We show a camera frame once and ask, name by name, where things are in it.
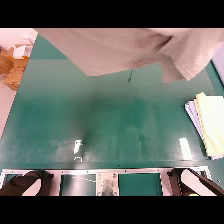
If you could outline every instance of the green tabletop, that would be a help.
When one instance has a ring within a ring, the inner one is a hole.
[[[184,109],[197,93],[224,95],[210,63],[191,81],[162,83],[159,64],[98,77],[38,36],[0,141],[1,168],[92,169],[209,165],[224,187],[224,160],[211,161]],[[180,138],[192,157],[185,161]],[[83,162],[74,161],[82,139]]]

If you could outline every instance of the gray fabric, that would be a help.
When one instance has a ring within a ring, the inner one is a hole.
[[[163,81],[192,79],[223,41],[224,29],[35,28],[89,76],[160,62]]]

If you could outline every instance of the white floor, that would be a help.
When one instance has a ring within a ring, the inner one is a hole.
[[[12,107],[13,100],[16,96],[16,91],[12,91],[9,87],[3,84],[4,75],[0,75],[0,139]]]

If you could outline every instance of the cloth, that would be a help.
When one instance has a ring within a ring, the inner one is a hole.
[[[224,98],[222,96],[196,95],[196,109],[203,130],[208,156],[224,156]]]
[[[224,40],[210,28],[35,28],[84,73],[98,76],[160,62],[163,81],[190,80]]]

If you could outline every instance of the metal frame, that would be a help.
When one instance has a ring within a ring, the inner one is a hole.
[[[175,167],[175,168],[191,168],[196,172],[203,172],[203,174],[210,180],[211,174],[208,169],[208,166],[199,166],[199,167]],[[140,174],[140,173],[159,173],[161,179],[161,186],[163,196],[171,196],[172,189],[170,186],[169,176],[167,172],[171,172],[174,168],[141,168],[141,169],[95,169],[95,170],[46,170],[49,173],[54,174],[54,182],[52,184],[52,190],[50,195],[58,196],[60,192],[61,176],[62,175],[88,175],[88,174],[105,174],[105,173],[116,173],[119,174]],[[12,169],[2,169],[0,175],[0,188],[4,185],[7,175],[17,174],[25,175],[31,170],[12,170]]]

